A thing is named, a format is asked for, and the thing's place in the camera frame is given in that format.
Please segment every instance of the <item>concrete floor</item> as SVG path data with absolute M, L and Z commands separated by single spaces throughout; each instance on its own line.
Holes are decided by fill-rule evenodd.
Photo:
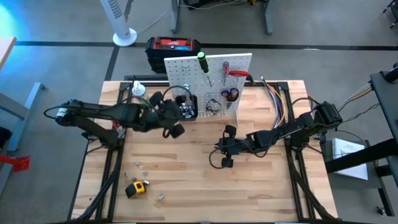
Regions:
M 119 1 L 122 8 L 127 1 Z M 398 27 L 390 29 L 391 12 L 381 14 L 389 0 L 283 0 L 275 7 L 274 35 L 264 32 L 262 7 L 223 6 L 217 10 L 181 9 L 180 31 L 175 36 L 205 43 L 290 45 L 398 44 Z M 136 30 L 149 25 L 166 9 L 168 1 L 135 0 L 128 20 Z M 110 42 L 112 28 L 99 1 L 2 0 L 0 35 L 18 40 Z M 170 10 L 138 42 L 152 36 L 170 36 Z M 62 128 L 42 115 L 43 110 L 71 98 L 97 102 L 112 47 L 16 46 L 0 71 L 0 91 L 24 102 L 34 82 L 48 88 L 32 115 L 18 156 L 31 156 L 30 169 L 11 175 L 0 198 L 1 223 L 49 223 L 65 220 L 72 201 L 86 141 L 77 128 Z M 254 78 L 305 80 L 307 91 L 320 101 L 339 104 L 369 80 L 369 74 L 389 70 L 398 61 L 396 51 L 204 49 L 207 54 L 251 52 Z M 112 80 L 125 75 L 153 74 L 143 48 L 120 49 Z M 374 94 L 353 102 L 342 117 L 355 115 L 376 102 Z M 0 113 L 0 124 L 13 129 L 16 119 Z M 377 143 L 391 136 L 378 108 L 341 125 Z M 333 133 L 339 138 L 351 136 Z M 398 212 L 394 181 L 385 182 Z M 377 190 L 332 189 L 339 217 L 371 223 L 397 223 L 396 217 L 375 213 L 381 205 Z

